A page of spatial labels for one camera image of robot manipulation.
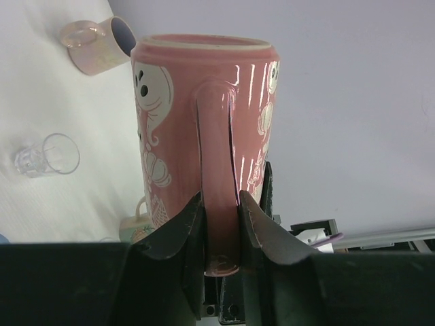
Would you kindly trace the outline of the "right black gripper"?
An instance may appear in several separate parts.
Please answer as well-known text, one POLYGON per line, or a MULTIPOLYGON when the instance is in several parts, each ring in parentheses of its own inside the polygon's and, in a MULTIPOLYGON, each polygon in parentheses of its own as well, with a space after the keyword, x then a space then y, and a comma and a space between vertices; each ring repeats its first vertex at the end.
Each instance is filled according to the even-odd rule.
POLYGON ((216 317, 219 323, 244 323, 242 276, 204 278, 202 318, 216 317))

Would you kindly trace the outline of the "blue plastic tumbler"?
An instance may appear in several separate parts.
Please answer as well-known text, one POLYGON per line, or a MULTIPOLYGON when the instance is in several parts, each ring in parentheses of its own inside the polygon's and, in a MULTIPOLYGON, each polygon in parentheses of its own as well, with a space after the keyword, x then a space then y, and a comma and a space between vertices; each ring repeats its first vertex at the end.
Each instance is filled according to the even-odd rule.
POLYGON ((0 234, 0 243, 1 244, 9 244, 9 240, 2 234, 0 234))

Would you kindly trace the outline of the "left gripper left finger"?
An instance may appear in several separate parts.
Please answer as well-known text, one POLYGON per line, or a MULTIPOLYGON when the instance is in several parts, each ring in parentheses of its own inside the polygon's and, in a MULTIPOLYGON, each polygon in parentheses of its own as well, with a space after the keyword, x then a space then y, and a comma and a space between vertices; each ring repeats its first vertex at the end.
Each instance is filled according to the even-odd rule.
POLYGON ((2 325, 195 325, 205 214, 197 194, 143 240, 4 244, 2 325))

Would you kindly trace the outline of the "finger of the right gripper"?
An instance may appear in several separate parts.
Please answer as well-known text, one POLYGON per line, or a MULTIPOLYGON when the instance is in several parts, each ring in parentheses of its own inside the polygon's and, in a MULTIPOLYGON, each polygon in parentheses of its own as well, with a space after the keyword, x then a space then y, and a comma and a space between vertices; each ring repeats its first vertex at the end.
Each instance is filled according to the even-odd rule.
POLYGON ((266 162, 264 169, 260 208, 268 217, 273 218, 273 170, 270 162, 266 162))

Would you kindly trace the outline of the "pink ghost pattern mug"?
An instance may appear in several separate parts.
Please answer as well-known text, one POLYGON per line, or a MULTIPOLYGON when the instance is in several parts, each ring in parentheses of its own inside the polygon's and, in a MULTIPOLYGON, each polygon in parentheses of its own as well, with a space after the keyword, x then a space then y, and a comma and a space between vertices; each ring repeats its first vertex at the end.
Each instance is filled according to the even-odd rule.
POLYGON ((239 269, 239 192, 262 195, 280 58, 267 41, 164 34, 131 52, 144 202, 155 228, 196 194, 205 272, 239 269))

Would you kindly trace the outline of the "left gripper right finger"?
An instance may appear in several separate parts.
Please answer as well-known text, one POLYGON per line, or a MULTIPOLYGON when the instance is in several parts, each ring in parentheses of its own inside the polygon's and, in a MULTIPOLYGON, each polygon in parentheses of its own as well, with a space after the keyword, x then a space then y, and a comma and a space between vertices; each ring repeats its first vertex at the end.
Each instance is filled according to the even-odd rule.
POLYGON ((433 325, 434 256, 322 253, 240 193, 247 325, 433 325))

